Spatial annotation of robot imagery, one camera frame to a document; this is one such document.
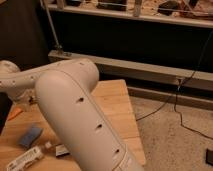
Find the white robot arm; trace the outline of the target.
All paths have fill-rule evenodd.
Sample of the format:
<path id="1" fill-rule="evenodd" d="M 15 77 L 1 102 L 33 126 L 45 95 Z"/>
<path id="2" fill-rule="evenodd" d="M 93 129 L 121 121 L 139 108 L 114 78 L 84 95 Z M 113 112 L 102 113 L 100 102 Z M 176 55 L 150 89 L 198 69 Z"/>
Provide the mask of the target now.
<path id="1" fill-rule="evenodd" d="M 41 113 L 82 171 L 144 171 L 93 99 L 98 80 L 98 68 L 86 58 L 25 71 L 0 61 L 0 92 L 18 101 L 34 90 Z"/>

